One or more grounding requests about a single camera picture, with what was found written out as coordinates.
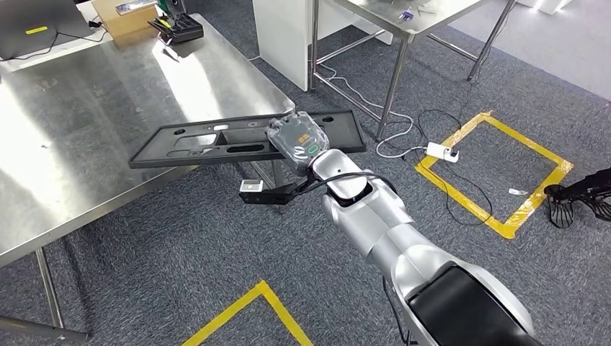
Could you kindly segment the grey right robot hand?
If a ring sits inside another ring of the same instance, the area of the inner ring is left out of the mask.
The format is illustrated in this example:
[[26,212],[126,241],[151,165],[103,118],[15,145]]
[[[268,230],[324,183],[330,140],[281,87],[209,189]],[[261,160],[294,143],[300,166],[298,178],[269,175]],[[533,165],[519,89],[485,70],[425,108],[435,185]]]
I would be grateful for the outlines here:
[[272,118],[265,128],[269,142],[287,160],[298,176],[306,176],[313,160],[330,149],[328,136],[304,111],[280,119]]

